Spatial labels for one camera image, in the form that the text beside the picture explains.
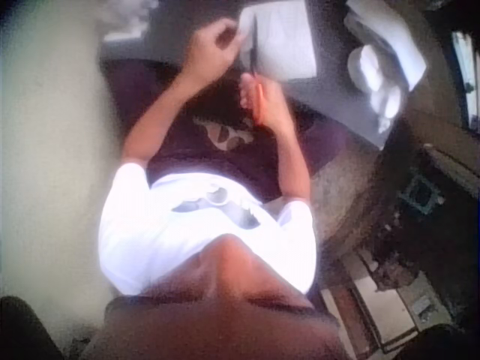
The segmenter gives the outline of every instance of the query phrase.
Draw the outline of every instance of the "orange pen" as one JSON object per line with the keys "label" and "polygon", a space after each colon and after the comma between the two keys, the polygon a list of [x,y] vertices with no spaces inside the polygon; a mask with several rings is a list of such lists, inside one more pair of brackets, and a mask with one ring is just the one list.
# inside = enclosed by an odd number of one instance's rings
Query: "orange pen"
{"label": "orange pen", "polygon": [[263,108],[263,86],[257,79],[257,56],[258,56],[258,25],[257,17],[253,18],[253,46],[250,51],[250,72],[256,79],[255,86],[250,90],[250,99],[252,100],[252,115],[255,125],[262,124]]}

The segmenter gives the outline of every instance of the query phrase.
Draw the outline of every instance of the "desk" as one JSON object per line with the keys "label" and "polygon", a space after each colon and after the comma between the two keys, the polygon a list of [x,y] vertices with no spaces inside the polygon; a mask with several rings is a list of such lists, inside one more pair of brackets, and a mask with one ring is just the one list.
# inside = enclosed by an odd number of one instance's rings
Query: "desk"
{"label": "desk", "polygon": [[[104,43],[101,59],[146,59],[181,65],[191,33],[219,17],[238,19],[244,0],[163,0],[151,12],[150,29],[141,40]],[[382,149],[390,129],[378,134],[377,115],[369,97],[350,80],[347,59],[361,44],[344,26],[342,0],[307,0],[318,76],[284,84],[291,98],[346,125]],[[237,62],[234,66],[240,69]]]}

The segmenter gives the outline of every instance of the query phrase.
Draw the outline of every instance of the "dark purple pants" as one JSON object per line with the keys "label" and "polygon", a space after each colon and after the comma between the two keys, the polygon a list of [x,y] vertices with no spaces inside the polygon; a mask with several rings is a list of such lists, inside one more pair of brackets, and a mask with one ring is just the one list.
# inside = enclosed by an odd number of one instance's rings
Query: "dark purple pants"
{"label": "dark purple pants", "polygon": [[[103,64],[103,72],[125,131],[176,75],[176,69],[153,61],[118,60]],[[194,116],[244,128],[239,108],[238,83],[222,80],[206,89],[178,115],[159,152],[151,159],[147,175],[153,183],[169,173],[216,173],[243,184],[256,198],[267,202],[281,195],[275,138],[266,129],[253,131],[254,141],[230,151],[217,149]],[[331,161],[344,146],[346,130],[335,121],[293,104],[298,139],[310,174]]]}

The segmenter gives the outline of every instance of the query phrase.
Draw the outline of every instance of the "nose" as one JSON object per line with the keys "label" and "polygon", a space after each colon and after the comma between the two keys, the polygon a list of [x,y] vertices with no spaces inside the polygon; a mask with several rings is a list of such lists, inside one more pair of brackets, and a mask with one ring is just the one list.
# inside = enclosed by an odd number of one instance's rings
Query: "nose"
{"label": "nose", "polygon": [[200,253],[208,287],[206,296],[239,300],[255,287],[258,276],[256,255],[238,237],[225,234]]}

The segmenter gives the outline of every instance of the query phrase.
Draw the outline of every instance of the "floor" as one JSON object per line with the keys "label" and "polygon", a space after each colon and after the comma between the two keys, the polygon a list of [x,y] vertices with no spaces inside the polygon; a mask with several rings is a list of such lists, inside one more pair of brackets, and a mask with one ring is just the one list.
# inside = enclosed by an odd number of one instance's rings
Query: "floor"
{"label": "floor", "polygon": [[[119,129],[97,66],[94,0],[27,2],[2,34],[1,292],[26,300],[66,349],[102,323],[112,297],[96,239]],[[376,155],[359,149],[313,180],[324,239],[369,179]]]}

